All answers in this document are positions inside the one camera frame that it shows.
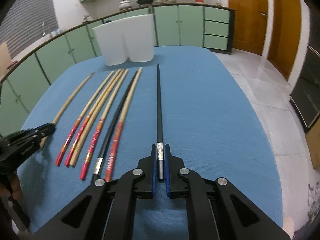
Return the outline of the left hand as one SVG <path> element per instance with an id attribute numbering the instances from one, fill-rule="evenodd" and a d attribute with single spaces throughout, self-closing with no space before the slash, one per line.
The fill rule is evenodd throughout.
<path id="1" fill-rule="evenodd" d="M 12 177 L 12 180 L 10 181 L 10 183 L 11 183 L 12 192 L 10 192 L 7 187 L 1 184 L 0 196 L 1 197 L 12 196 L 16 201 L 20 202 L 23 198 L 23 194 L 20 186 L 20 180 L 16 174 Z"/>

